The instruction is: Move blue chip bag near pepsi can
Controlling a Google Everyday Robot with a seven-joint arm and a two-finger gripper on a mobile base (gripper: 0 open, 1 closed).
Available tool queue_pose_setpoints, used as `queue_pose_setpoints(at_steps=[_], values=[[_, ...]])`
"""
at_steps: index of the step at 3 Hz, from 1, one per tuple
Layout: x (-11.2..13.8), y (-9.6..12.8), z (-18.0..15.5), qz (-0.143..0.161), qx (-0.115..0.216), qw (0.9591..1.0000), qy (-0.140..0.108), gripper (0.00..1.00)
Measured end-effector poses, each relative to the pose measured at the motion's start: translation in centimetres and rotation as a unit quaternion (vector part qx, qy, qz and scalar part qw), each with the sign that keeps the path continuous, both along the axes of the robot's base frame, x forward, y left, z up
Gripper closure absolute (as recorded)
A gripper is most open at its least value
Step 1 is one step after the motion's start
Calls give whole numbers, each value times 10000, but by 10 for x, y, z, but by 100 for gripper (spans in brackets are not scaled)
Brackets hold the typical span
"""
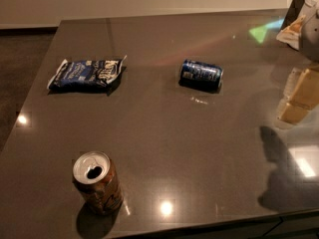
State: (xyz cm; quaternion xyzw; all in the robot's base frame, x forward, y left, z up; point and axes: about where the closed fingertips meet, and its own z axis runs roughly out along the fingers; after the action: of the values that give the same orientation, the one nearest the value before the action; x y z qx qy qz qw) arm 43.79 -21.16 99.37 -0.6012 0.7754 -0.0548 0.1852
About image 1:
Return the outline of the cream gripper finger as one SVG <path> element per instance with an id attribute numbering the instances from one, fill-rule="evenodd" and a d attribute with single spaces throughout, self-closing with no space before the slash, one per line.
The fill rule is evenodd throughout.
<path id="1" fill-rule="evenodd" d="M 309 113 L 307 107 L 297 106 L 296 104 L 280 103 L 278 106 L 278 118 L 291 124 L 300 123 Z"/>
<path id="2" fill-rule="evenodd" d="M 289 77 L 291 86 L 287 104 L 298 109 L 313 110 L 319 104 L 319 72 L 309 68 L 294 68 Z"/>

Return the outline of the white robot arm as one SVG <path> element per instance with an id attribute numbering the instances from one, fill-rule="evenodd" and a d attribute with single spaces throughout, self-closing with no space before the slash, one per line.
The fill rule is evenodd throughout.
<path id="1" fill-rule="evenodd" d="M 293 0 L 276 39 L 310 61 L 288 76 L 277 120 L 300 123 L 319 105 L 319 0 Z"/>

